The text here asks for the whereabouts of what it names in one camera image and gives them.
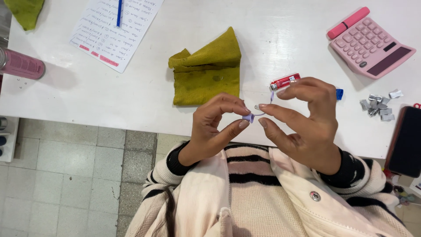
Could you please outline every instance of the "white table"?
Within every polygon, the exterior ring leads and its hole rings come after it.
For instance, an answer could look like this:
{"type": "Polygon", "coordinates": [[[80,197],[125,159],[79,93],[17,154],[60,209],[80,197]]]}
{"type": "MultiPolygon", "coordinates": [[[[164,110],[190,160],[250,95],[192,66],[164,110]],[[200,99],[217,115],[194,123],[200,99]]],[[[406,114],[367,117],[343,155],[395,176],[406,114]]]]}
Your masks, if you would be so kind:
{"type": "MultiPolygon", "coordinates": [[[[37,28],[24,32],[12,21],[9,48],[44,60],[47,74],[34,81],[6,75],[0,114],[86,125],[190,135],[195,107],[172,105],[173,73],[168,58],[184,47],[193,53],[232,26],[241,52],[241,92],[249,108],[269,102],[269,82],[298,72],[345,90],[337,104],[335,142],[355,155],[385,158],[395,121],[362,112],[359,100],[401,89],[388,105],[397,117],[404,105],[421,102],[421,53],[373,81],[356,75],[328,44],[326,30],[358,7],[401,43],[421,49],[421,2],[165,0],[123,74],[68,43],[87,0],[46,1],[37,28]]],[[[276,104],[308,115],[305,102],[276,104]]],[[[240,116],[225,115],[221,128],[240,116]]],[[[293,132],[278,122],[286,133],[293,132]]],[[[273,145],[258,122],[236,142],[273,145]]]]}

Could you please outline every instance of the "green chamois cloth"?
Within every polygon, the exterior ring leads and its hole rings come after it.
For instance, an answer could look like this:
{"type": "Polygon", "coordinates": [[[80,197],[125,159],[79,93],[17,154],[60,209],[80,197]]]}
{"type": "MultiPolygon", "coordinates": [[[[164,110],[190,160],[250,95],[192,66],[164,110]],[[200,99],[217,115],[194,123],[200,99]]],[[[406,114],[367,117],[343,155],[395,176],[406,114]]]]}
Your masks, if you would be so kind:
{"type": "Polygon", "coordinates": [[[35,29],[44,0],[4,0],[4,3],[25,31],[35,29]]]}
{"type": "Polygon", "coordinates": [[[203,105],[226,92],[240,95],[241,52],[232,27],[194,54],[187,49],[172,56],[174,105],[203,105]]]}

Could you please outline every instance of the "striped sweater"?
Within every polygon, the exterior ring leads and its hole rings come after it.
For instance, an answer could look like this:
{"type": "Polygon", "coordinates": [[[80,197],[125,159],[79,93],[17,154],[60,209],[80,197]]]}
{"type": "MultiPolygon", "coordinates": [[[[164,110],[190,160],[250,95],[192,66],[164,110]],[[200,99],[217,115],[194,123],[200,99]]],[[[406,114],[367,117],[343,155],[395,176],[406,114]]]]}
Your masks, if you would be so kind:
{"type": "MultiPolygon", "coordinates": [[[[172,186],[174,190],[184,175],[197,165],[185,167],[178,161],[178,154],[187,143],[173,148],[166,159],[148,173],[142,191],[143,202],[126,237],[149,236],[157,225],[158,213],[165,210],[163,188],[172,186]]],[[[275,176],[268,148],[236,144],[227,146],[224,152],[230,184],[232,236],[314,236],[307,233],[306,223],[275,176]]],[[[398,202],[393,201],[396,197],[391,195],[392,186],[385,182],[379,164],[340,152],[339,171],[334,175],[319,173],[321,180],[373,224],[390,229],[389,233],[393,233],[390,236],[411,236],[394,213],[393,205],[398,202]]],[[[176,189],[173,195],[177,202],[179,191],[176,189]]]]}

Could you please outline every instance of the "smartphone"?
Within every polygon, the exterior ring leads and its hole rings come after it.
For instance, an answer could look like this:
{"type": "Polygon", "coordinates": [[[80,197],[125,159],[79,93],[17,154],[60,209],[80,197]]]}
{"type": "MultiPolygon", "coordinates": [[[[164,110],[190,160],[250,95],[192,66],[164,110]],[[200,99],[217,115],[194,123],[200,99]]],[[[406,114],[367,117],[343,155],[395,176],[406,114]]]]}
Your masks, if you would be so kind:
{"type": "Polygon", "coordinates": [[[401,109],[384,167],[417,178],[421,173],[421,109],[401,109]]]}

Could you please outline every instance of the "pink spray can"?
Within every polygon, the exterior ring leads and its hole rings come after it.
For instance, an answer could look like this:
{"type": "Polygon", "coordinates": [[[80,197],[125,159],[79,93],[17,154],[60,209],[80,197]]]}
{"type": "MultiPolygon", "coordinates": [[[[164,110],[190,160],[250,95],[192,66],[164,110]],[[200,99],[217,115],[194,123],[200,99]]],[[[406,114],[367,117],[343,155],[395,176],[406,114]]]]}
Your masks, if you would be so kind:
{"type": "Polygon", "coordinates": [[[0,72],[28,79],[40,79],[45,74],[43,61],[0,47],[0,72]]]}

